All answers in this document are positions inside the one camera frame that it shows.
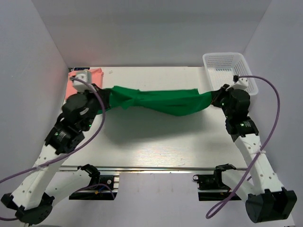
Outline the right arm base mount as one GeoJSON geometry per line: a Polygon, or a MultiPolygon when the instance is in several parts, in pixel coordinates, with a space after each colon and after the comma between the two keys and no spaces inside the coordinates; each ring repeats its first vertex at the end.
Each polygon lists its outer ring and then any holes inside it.
{"type": "Polygon", "coordinates": [[[197,183],[199,201],[223,201],[232,192],[231,188],[222,182],[222,172],[237,170],[231,164],[216,166],[212,174],[196,174],[193,181],[197,183]]]}

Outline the green t shirt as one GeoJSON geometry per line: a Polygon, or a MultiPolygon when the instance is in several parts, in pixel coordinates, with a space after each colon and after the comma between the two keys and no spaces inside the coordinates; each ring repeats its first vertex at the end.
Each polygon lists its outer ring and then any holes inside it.
{"type": "Polygon", "coordinates": [[[110,89],[111,108],[144,107],[173,116],[185,116],[206,109],[212,93],[200,94],[198,89],[141,91],[120,86],[110,89]]]}

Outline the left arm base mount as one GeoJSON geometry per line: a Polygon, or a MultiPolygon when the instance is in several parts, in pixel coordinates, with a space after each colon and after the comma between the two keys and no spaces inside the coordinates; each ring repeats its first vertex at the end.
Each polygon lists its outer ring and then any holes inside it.
{"type": "Polygon", "coordinates": [[[84,189],[71,194],[69,200],[113,201],[116,198],[118,176],[101,174],[96,167],[90,164],[78,166],[77,170],[88,173],[90,181],[84,189]]]}

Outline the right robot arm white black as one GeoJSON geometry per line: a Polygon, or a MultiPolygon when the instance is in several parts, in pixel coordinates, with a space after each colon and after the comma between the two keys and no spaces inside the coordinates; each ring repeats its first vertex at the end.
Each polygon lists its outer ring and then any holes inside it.
{"type": "Polygon", "coordinates": [[[288,219],[297,201],[293,190],[287,190],[271,164],[260,141],[259,131],[249,117],[250,96],[242,89],[223,85],[212,92],[213,106],[220,107],[225,116],[225,126],[232,141],[247,164],[247,171],[240,174],[231,164],[217,166],[214,184],[229,187],[231,194],[211,208],[206,217],[213,217],[237,195],[253,223],[288,219]]]}

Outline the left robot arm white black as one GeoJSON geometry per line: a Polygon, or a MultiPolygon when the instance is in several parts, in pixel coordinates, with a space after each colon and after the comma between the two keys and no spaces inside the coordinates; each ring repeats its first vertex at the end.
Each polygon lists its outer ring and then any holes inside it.
{"type": "Polygon", "coordinates": [[[27,177],[11,193],[4,194],[1,202],[15,210],[15,219],[36,225],[43,222],[53,207],[81,188],[99,186],[100,173],[90,165],[78,167],[65,182],[50,186],[62,163],[76,151],[86,146],[99,133],[96,131],[84,142],[84,132],[89,131],[99,110],[109,108],[109,89],[95,84],[78,89],[67,98],[54,127],[45,139],[42,151],[27,177]]]}

